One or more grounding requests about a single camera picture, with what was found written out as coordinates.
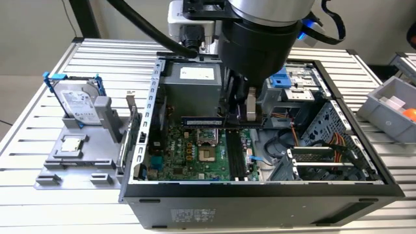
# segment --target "blue plastic clip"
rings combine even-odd
[[[63,80],[66,78],[67,78],[66,74],[53,74],[50,77],[51,80]]]
[[[291,81],[286,75],[286,67],[282,67],[282,69],[270,76],[271,86],[274,88],[289,88],[291,87]]]
[[[46,85],[46,87],[49,88],[50,93],[54,93],[53,91],[53,87],[50,85],[50,81],[49,81],[49,72],[43,72],[42,77],[43,77],[43,83]]]
[[[101,79],[101,77],[98,76],[98,74],[95,74],[95,76],[93,77],[93,79],[95,80],[97,85],[98,85],[98,93],[99,93],[99,95],[101,95],[101,96],[106,96],[105,89],[103,89],[103,85],[102,85],[102,79]]]

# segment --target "small component in tray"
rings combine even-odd
[[[75,152],[79,148],[79,144],[81,144],[79,138],[73,138],[73,137],[63,138],[63,142],[61,144],[59,151],[61,152]]]

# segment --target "label on power supply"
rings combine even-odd
[[[90,97],[85,92],[63,90],[59,94],[65,100],[63,105],[67,107],[75,120],[83,124],[101,124]]]
[[[206,67],[182,67],[179,79],[205,79],[214,80],[213,68]]]
[[[182,222],[211,222],[215,209],[170,209],[171,221]]]

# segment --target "metal table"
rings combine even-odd
[[[70,76],[93,76],[98,73],[106,94],[111,97],[111,107],[119,115],[127,115],[123,99],[127,90],[135,94],[137,106],[142,109],[145,105],[155,51],[165,49],[153,42],[86,39],[82,43],[70,44],[51,73],[66,73]],[[351,111],[357,111],[365,102],[366,93],[381,84],[359,57],[345,50],[293,48],[289,58],[317,59],[322,62]],[[10,228],[11,232],[25,233],[62,230],[67,233],[143,233],[129,206],[117,203],[118,190],[33,189],[34,178],[62,127],[61,116],[58,103],[42,85],[0,143],[0,227],[5,227],[0,228],[0,232],[5,233]],[[416,233],[416,145],[398,144],[367,122],[359,121],[359,124],[403,190],[406,198],[402,201],[339,228],[169,232]]]

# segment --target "gray plastic tray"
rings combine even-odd
[[[416,87],[391,77],[366,96],[366,102],[358,109],[357,115],[398,142],[416,143],[416,122],[401,114],[402,109],[416,108]],[[391,96],[405,102],[401,110],[394,110],[379,100],[389,99]]]

